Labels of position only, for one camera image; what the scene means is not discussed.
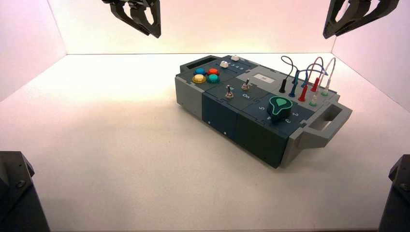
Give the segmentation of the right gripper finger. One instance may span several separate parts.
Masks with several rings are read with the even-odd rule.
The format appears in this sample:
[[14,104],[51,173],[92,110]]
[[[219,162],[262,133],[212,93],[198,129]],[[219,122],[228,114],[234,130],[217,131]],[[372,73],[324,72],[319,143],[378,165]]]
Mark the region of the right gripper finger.
[[341,10],[344,0],[331,0],[325,20],[325,25],[323,29],[323,37],[328,39],[336,34],[338,31],[338,25],[336,21],[336,16]]
[[397,7],[398,3],[399,0],[380,0],[376,8],[367,13],[371,4],[370,0],[350,0],[345,14],[337,22],[335,35],[340,36],[387,16]]

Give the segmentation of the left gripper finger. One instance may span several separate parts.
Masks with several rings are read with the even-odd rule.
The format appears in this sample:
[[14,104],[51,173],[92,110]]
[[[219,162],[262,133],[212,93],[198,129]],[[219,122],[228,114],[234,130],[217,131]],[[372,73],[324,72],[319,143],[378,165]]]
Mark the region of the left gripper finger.
[[142,25],[148,30],[154,37],[159,38],[161,36],[161,8],[159,0],[142,0],[145,8],[149,8],[153,17],[153,23],[149,23],[145,11],[143,10],[141,19]]
[[150,32],[145,27],[143,27],[140,23],[136,23],[125,13],[124,6],[127,0],[102,0],[102,2],[109,5],[110,11],[114,15],[114,17],[145,35],[150,34]]

